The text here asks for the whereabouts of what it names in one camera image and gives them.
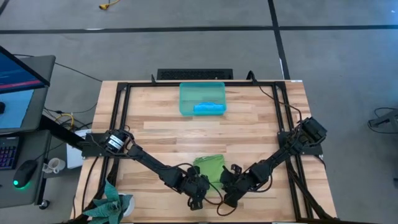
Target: teal plastic container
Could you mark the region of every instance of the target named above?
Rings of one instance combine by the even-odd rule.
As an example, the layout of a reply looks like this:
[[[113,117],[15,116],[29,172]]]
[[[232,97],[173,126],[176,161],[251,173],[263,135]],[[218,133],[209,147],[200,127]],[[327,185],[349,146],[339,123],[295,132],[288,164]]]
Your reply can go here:
[[[223,82],[180,84],[180,112],[183,116],[223,115],[225,111]]]

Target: computer mouse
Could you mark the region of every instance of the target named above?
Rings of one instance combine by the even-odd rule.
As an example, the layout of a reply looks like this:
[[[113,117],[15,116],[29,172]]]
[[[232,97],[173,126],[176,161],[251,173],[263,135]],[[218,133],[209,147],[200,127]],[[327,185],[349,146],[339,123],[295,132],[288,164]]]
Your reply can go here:
[[[24,187],[32,178],[33,173],[35,172],[37,167],[36,160],[28,160],[25,161],[21,166],[19,166],[18,170],[14,175],[14,187],[21,188]]]

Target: mouse pad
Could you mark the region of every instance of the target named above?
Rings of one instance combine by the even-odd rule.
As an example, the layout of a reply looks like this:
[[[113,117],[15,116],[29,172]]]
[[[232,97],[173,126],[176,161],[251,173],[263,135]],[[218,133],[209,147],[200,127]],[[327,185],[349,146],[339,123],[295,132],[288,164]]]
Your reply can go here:
[[[0,114],[0,128],[21,127],[32,95],[33,90],[0,94],[0,102],[6,105],[4,113]]]

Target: black keyboard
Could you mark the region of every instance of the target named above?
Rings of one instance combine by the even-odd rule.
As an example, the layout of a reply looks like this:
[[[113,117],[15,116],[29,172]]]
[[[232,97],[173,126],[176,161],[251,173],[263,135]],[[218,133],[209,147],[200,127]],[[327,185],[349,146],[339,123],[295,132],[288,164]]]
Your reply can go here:
[[[232,69],[158,69],[157,80],[232,80]]]
[[[0,170],[15,169],[18,159],[19,137],[0,138]]]

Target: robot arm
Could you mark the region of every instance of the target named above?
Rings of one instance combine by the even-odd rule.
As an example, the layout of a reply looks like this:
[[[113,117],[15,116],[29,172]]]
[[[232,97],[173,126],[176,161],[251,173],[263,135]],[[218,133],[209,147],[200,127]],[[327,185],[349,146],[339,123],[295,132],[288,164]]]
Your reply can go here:
[[[122,129],[107,131],[98,142],[94,140],[92,135],[89,135],[89,137],[91,137],[92,141],[88,138],[89,141],[81,144],[83,148],[95,147],[96,150],[111,154],[113,158],[133,159],[155,172],[166,186],[179,194],[188,195],[190,197],[188,206],[191,210],[203,208],[202,201],[210,188],[210,183],[207,176],[200,175],[199,167],[191,165],[185,171],[179,166],[167,166],[146,153],[143,148],[134,142],[134,136]],[[133,144],[127,154],[125,154],[123,149],[126,148],[129,141]]]
[[[224,203],[236,208],[238,200],[247,192],[255,192],[268,182],[272,171],[290,156],[300,154],[304,147],[319,145],[326,137],[326,129],[314,118],[305,119],[286,137],[284,146],[268,159],[251,165],[242,172],[242,168],[233,164],[230,172],[226,167],[220,182],[226,192]]]

